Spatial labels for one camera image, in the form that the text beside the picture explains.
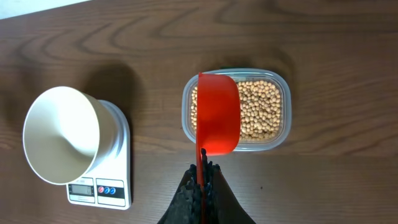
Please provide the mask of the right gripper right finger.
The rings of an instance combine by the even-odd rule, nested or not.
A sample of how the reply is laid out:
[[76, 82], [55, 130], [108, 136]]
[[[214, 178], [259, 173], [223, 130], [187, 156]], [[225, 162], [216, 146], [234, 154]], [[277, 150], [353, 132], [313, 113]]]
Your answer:
[[205, 220], [218, 224], [255, 224], [236, 199], [218, 164], [208, 162], [201, 149], [205, 181]]

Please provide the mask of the red plastic measuring scoop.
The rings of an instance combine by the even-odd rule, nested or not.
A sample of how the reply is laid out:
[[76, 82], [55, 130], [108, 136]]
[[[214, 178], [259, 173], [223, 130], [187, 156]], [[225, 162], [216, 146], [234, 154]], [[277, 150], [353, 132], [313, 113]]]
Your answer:
[[226, 75], [199, 73], [197, 83], [196, 160], [201, 188], [200, 222], [205, 223], [205, 179], [202, 149], [209, 156], [231, 153], [239, 142], [240, 102], [237, 86]]

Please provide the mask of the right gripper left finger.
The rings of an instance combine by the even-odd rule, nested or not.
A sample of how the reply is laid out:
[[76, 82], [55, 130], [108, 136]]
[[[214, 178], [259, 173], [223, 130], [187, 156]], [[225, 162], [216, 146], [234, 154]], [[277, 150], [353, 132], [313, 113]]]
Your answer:
[[158, 224], [198, 224], [201, 216], [201, 190], [194, 164], [185, 171], [173, 199]]

